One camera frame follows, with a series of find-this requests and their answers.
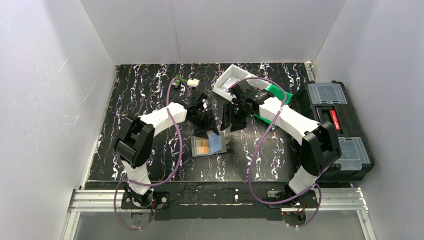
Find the yellow credit card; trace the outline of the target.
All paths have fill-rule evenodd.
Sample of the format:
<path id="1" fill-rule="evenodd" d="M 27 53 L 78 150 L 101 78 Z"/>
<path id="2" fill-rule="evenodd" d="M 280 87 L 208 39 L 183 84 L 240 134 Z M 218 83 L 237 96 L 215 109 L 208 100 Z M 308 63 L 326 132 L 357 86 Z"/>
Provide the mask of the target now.
<path id="1" fill-rule="evenodd" d="M 194 152 L 196 155 L 207 155 L 210 153 L 209 141 L 206 138 L 196 137 L 194 139 Z"/>

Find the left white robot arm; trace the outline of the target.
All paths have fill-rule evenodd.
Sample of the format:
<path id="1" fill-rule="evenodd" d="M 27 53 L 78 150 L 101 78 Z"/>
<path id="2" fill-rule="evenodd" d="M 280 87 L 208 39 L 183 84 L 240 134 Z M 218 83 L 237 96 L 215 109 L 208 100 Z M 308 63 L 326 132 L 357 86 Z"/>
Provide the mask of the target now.
<path id="1" fill-rule="evenodd" d="M 146 162 L 150 158 L 153 140 L 161 132 L 178 124 L 190 122 L 195 137 L 219 137 L 213 109 L 208 96 L 198 90 L 184 99 L 166 102 L 166 106 L 139 117 L 126 117 L 114 143 L 114 151 L 124 165 L 129 188 L 137 195 L 145 195 L 151 183 Z"/>

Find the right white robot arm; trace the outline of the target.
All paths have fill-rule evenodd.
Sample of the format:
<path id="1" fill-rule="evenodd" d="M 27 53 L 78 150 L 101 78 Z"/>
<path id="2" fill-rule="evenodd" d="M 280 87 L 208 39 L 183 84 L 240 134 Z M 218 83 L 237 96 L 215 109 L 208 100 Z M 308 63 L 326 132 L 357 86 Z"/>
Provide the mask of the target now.
<path id="1" fill-rule="evenodd" d="M 286 186 L 290 196 L 310 189 L 316 180 L 341 156 L 342 151 L 333 123 L 319 123 L 296 112 L 285 100 L 267 89 L 259 89 L 248 81 L 239 81 L 229 88 L 232 100 L 223 105 L 221 131 L 243 130 L 247 117 L 256 114 L 271 121 L 290 134 L 300 145 L 300 166 Z"/>

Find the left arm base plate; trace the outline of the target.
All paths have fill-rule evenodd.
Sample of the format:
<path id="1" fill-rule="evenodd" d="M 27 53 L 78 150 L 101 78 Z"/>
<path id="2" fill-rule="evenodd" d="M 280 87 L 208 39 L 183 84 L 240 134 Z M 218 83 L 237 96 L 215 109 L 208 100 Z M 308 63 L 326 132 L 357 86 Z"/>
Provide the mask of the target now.
<path id="1" fill-rule="evenodd" d="M 170 206 L 170 193 L 167 191 L 151 191 L 144 195 L 125 191 L 122 195 L 121 208 L 126 210 L 154 209 L 163 210 Z"/>

